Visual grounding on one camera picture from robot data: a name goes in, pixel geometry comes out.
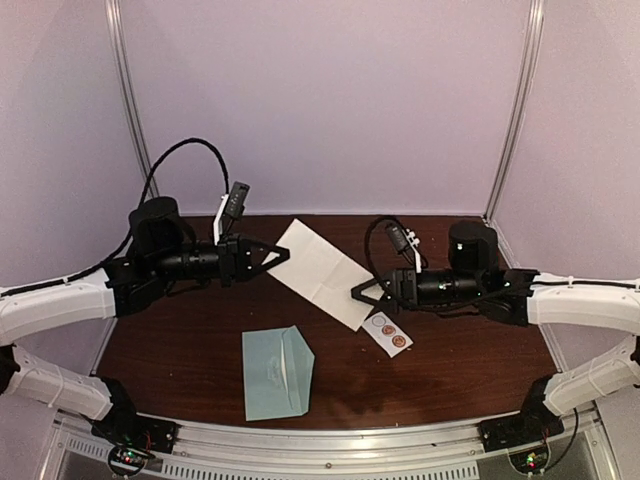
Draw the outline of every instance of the circle sticker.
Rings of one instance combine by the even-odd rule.
[[[387,321],[384,319],[383,316],[376,315],[371,319],[371,323],[373,324],[374,327],[382,327],[384,326],[385,323],[387,323]]]
[[[390,337],[396,333],[396,329],[391,325],[385,325],[384,327],[382,327],[382,333],[387,337]]]
[[[391,339],[391,343],[393,343],[396,347],[402,348],[407,344],[407,341],[401,335],[396,335]]]

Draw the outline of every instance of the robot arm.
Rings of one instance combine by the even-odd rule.
[[[415,234],[393,217],[383,221],[388,222],[387,233],[398,253],[408,251],[415,243]],[[376,278],[356,286],[352,296],[382,310],[425,311],[451,318],[473,308],[490,320],[509,325],[568,323],[632,334],[584,365],[534,382],[520,414],[482,422],[485,450],[540,440],[547,429],[551,434],[561,433],[561,415],[623,387],[640,384],[638,280],[574,279],[535,270],[500,269],[496,232],[473,222],[451,227],[451,268],[403,268],[380,275],[368,251],[371,231],[370,227],[365,236],[365,256]],[[385,290],[382,300],[365,295],[374,284]]]
[[[223,217],[240,218],[248,188],[236,183],[223,197],[212,241],[195,238],[174,199],[154,198],[129,216],[132,243],[126,256],[73,281],[63,278],[0,289],[0,394],[21,395],[81,414],[101,436],[135,446],[140,432],[153,430],[153,425],[136,414],[119,382],[78,375],[13,343],[74,322],[137,313],[170,295],[178,281],[192,281],[196,288],[204,288],[212,279],[219,279],[228,287],[286,261],[287,249],[223,230]],[[276,256],[253,265],[254,250]]]

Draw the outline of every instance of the small white card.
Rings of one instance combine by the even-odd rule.
[[[413,340],[382,312],[367,318],[362,324],[362,328],[373,337],[391,358],[413,345]]]

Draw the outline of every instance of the white paper sheet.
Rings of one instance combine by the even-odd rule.
[[[297,219],[278,240],[278,246],[288,248],[291,258],[269,274],[357,331],[372,307],[352,299],[351,289],[373,276]],[[366,294],[379,299],[382,289],[372,287]]]

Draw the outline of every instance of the light blue envelope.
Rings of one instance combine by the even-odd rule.
[[[309,411],[314,355],[296,327],[244,332],[245,417],[298,417]]]

